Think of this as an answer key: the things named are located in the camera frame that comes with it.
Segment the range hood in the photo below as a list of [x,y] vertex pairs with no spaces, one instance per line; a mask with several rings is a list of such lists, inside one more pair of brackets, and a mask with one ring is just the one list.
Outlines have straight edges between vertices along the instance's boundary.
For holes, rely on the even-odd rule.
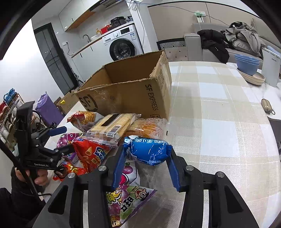
[[96,4],[90,7],[91,12],[99,12],[104,11],[117,3],[121,2],[121,0],[99,0]]

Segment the metal screw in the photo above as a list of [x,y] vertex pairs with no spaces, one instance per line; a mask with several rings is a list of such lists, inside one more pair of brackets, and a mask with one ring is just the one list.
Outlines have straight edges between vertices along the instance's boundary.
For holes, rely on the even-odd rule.
[[73,177],[75,177],[75,175],[76,175],[75,173],[69,173],[69,174],[67,175],[67,177],[68,177],[68,178],[73,178]]
[[194,167],[193,167],[192,165],[187,165],[185,168],[186,168],[188,171],[194,170]]
[[99,167],[99,171],[105,171],[106,170],[106,166],[105,165],[101,165],[100,167]]
[[225,174],[224,174],[223,172],[218,172],[218,173],[217,173],[217,176],[218,176],[218,177],[224,177]]

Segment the wooden countertop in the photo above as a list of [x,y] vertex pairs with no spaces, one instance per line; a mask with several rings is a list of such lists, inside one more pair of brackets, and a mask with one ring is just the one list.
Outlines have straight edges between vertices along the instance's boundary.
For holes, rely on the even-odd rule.
[[108,35],[108,34],[114,32],[114,31],[116,31],[116,30],[119,30],[119,29],[121,29],[121,28],[123,28],[123,27],[125,27],[125,26],[131,25],[131,24],[134,24],[134,21],[130,21],[130,22],[126,23],[126,24],[123,24],[123,25],[121,25],[121,26],[118,26],[118,27],[116,27],[116,28],[114,28],[114,29],[112,29],[112,30],[110,30],[110,31],[108,31],[108,32],[106,32],[106,33],[104,33],[104,34],[102,34],[102,35],[99,36],[96,40],[93,40],[93,41],[87,43],[85,46],[81,47],[77,52],[74,52],[74,54],[71,56],[71,58],[73,58],[74,56],[78,55],[81,51],[83,51],[83,50],[86,49],[87,47],[91,46],[91,45],[94,44],[95,42],[101,40],[104,36],[106,36],[106,35]]

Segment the washing machine door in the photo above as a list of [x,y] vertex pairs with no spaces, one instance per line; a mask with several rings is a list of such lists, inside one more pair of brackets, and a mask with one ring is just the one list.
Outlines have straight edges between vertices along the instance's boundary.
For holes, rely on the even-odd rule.
[[109,47],[109,53],[111,58],[116,61],[119,59],[135,56],[136,49],[131,41],[121,38],[111,43]]

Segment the ceiling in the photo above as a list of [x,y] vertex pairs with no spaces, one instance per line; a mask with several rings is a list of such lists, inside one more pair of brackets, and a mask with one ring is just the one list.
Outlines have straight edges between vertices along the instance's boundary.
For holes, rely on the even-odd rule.
[[41,10],[39,10],[33,17],[32,21],[40,22],[46,18],[53,17],[59,15],[59,13],[63,10],[63,8],[70,2],[71,0],[52,0],[48,4],[46,4]]

